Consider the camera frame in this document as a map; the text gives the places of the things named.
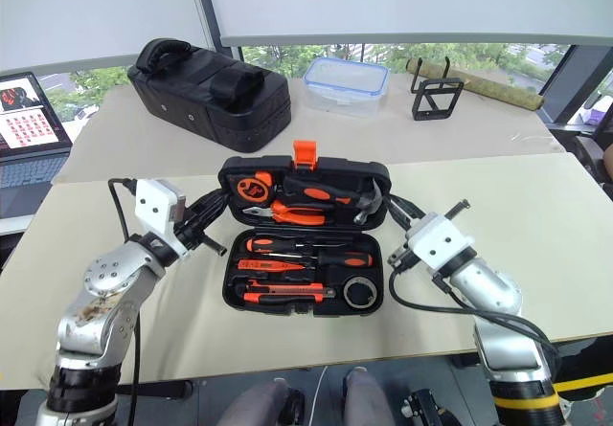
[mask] black cable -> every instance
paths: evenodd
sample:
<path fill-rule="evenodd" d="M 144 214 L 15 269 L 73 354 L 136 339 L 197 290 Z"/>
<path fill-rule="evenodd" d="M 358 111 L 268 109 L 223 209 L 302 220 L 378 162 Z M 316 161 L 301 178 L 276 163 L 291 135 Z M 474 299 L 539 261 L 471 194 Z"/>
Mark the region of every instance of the black cable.
<path fill-rule="evenodd" d="M 119 217 L 119 223 L 122 226 L 122 233 L 124 235 L 124 242 L 129 240 L 129 232 L 127 230 L 127 224 L 125 223 L 124 210 L 122 209 L 122 203 L 119 200 L 117 191 L 115 190 L 115 184 L 122 184 L 126 187 L 130 193 L 136 192 L 136 180 L 134 179 L 108 179 L 108 190 L 115 203 L 115 209 L 117 210 L 117 216 Z M 128 426 L 133 426 L 134 416 L 136 415 L 136 401 L 138 396 L 138 380 L 141 370 L 141 314 L 136 315 L 136 323 L 134 325 L 134 372 L 132 375 L 132 389 L 130 393 L 130 414 L 127 420 Z"/>
<path fill-rule="evenodd" d="M 134 374 L 132 376 L 132 390 L 130 393 L 130 415 L 127 419 L 128 426 L 134 424 L 136 415 L 136 400 L 138 396 L 138 379 L 141 371 L 141 314 L 136 315 L 134 326 Z"/>
<path fill-rule="evenodd" d="M 396 281 L 396 277 L 398 276 L 398 274 L 400 274 L 400 272 L 398 270 L 394 270 L 392 274 L 390 275 L 390 279 L 388 283 L 390 294 L 392 295 L 392 298 L 394 298 L 394 300 L 396 300 L 398 303 L 404 306 L 407 306 L 409 308 L 417 309 L 420 311 L 431 311 L 435 313 L 464 314 L 464 315 L 479 316 L 480 318 L 490 321 L 493 324 L 500 325 L 504 328 L 507 328 L 521 335 L 524 335 L 525 337 L 528 337 L 534 340 L 535 342 L 541 344 L 541 346 L 544 349 L 546 349 L 548 352 L 552 354 L 553 360 L 551 361 L 550 369 L 552 372 L 552 378 L 553 379 L 556 378 L 557 370 L 558 370 L 559 351 L 549 341 L 549 339 L 547 338 L 547 335 L 545 335 L 545 332 L 543 332 L 540 328 L 538 328 L 538 326 L 536 326 L 534 323 L 531 323 L 530 321 L 528 321 L 525 318 L 522 318 L 521 316 L 515 316 L 515 315 L 507 314 L 507 313 L 499 313 L 496 311 L 488 311 L 488 310 L 473 308 L 471 306 L 468 306 L 466 303 L 462 302 L 458 298 L 458 296 L 453 293 L 453 291 L 449 291 L 448 293 L 451 296 L 451 298 L 454 300 L 454 302 L 456 302 L 460 307 L 456 308 L 456 307 L 445 307 L 445 306 L 432 306 L 432 305 L 427 305 L 427 304 L 408 302 L 402 299 L 396 291 L 395 281 Z M 526 326 L 529 330 L 526 328 L 520 327 L 518 325 L 509 323 L 509 321 L 515 321 L 519 324 L 522 324 Z"/>

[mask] plastic container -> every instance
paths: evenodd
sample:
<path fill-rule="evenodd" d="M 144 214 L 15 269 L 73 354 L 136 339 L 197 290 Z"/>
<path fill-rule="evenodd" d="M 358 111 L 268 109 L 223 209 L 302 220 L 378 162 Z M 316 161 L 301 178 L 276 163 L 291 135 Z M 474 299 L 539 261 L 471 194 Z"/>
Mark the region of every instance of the plastic container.
<path fill-rule="evenodd" d="M 389 69 L 376 64 L 318 57 L 303 77 L 310 106 L 327 112 L 371 117 L 387 92 Z"/>

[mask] black bag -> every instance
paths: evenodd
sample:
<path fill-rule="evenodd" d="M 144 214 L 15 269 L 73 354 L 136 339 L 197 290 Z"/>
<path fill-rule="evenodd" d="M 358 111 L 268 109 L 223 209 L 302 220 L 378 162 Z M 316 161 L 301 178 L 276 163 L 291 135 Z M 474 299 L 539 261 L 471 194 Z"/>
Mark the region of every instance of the black bag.
<path fill-rule="evenodd" d="M 150 41 L 127 75 L 152 115 L 232 150 L 259 150 L 291 119 L 285 77 L 185 41 Z"/>

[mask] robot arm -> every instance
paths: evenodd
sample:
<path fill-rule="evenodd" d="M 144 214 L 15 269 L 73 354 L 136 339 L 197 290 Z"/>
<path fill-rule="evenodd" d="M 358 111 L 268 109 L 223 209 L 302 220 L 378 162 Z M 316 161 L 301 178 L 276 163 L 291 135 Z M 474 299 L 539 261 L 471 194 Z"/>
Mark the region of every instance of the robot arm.
<path fill-rule="evenodd" d="M 477 258 L 472 248 L 474 239 L 463 235 L 451 222 L 469 207 L 467 201 L 445 215 L 424 214 L 396 196 L 390 198 L 388 207 L 394 220 L 406 230 L 406 241 L 388 258 L 395 269 L 390 284 L 392 295 L 396 294 L 395 276 L 423 261 L 443 292 L 455 297 L 455 288 L 467 302 L 458 301 L 464 308 L 488 313 L 475 316 L 474 336 L 500 422 L 507 426 L 565 424 L 541 344 L 506 328 L 503 325 L 510 321 L 493 314 L 520 315 L 522 296 L 518 285 Z M 412 219 L 418 219 L 413 227 Z M 522 324 L 516 326 L 532 332 Z"/>
<path fill-rule="evenodd" d="M 59 323 L 56 369 L 38 426 L 110 426 L 121 364 L 141 305 L 165 269 L 189 250 L 204 243 L 225 253 L 204 234 L 225 209 L 220 190 L 189 208 L 183 193 L 165 181 L 139 180 L 135 193 L 135 213 L 148 232 L 133 235 L 85 271 L 83 288 Z"/>

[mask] beige table surface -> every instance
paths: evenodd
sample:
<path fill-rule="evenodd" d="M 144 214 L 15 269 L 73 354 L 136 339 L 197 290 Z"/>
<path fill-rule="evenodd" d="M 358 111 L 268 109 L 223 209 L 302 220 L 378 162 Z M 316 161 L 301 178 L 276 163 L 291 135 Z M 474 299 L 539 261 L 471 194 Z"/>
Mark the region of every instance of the beige table surface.
<path fill-rule="evenodd" d="M 461 198 L 472 209 L 455 221 L 476 238 L 490 265 L 524 292 L 524 314 L 553 339 L 613 331 L 613 203 L 565 153 L 389 166 L 395 194 L 445 212 Z M 214 176 L 170 179 L 188 202 L 216 186 Z M 126 208 L 133 201 L 122 191 Z M 131 210 L 128 223 L 141 232 Z M 227 247 L 247 227 L 229 211 L 207 234 Z M 403 232 L 387 217 L 371 232 L 387 257 Z M 0 276 L 0 390 L 46 386 L 57 323 L 97 255 L 122 241 L 104 182 L 60 184 Z M 142 308 L 144 381 L 268 370 L 474 348 L 471 319 L 424 313 L 385 300 L 368 317 L 267 316 L 224 303 L 226 258 L 200 247 L 172 266 Z M 386 266 L 385 276 L 390 273 Z M 450 302 L 419 266 L 400 277 L 401 296 Z M 123 379 L 131 374 L 132 350 Z"/>
<path fill-rule="evenodd" d="M 451 118 L 415 122 L 409 87 L 407 75 L 392 75 L 378 115 L 365 119 L 308 107 L 302 81 L 291 79 L 292 121 L 255 155 L 292 154 L 294 139 L 316 140 L 320 156 L 385 164 L 564 151 L 534 112 L 467 91 Z M 134 89 L 121 86 L 83 128 L 55 183 L 215 174 L 236 155 L 150 115 Z"/>

